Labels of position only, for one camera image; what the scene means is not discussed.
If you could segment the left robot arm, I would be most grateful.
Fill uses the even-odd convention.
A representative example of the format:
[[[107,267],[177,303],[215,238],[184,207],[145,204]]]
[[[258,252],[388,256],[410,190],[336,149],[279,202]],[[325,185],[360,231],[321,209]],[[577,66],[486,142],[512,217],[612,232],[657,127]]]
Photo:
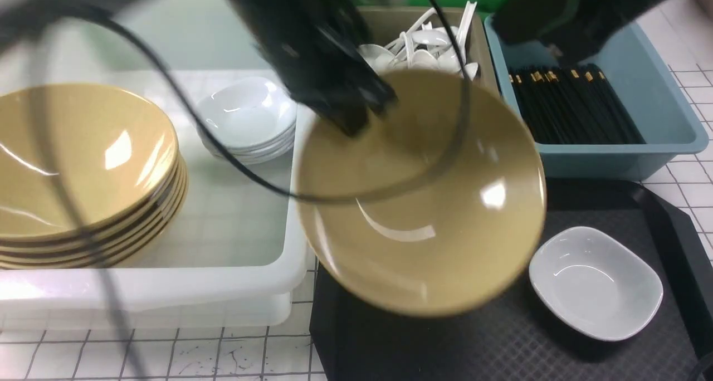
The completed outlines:
[[[8,0],[2,4],[2,52],[64,18],[97,24],[123,36],[168,77],[163,60],[114,17],[141,0]],[[257,50],[291,99],[349,137],[384,115],[394,89],[367,64],[358,46],[369,30],[353,0],[227,0],[252,33]]]

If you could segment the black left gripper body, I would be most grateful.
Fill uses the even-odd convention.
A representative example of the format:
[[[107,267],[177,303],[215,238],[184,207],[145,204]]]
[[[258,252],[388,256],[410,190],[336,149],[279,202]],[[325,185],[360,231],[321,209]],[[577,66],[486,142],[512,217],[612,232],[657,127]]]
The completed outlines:
[[[397,102],[359,53],[371,41],[353,0],[229,0],[291,99],[349,137]]]

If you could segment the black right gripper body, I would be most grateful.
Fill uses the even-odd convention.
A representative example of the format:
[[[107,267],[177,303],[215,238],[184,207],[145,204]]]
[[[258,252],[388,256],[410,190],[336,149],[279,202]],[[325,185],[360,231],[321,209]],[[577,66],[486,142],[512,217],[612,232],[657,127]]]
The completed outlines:
[[[492,41],[547,53],[561,66],[627,67],[650,57],[635,21],[664,1],[505,0],[492,15]]]

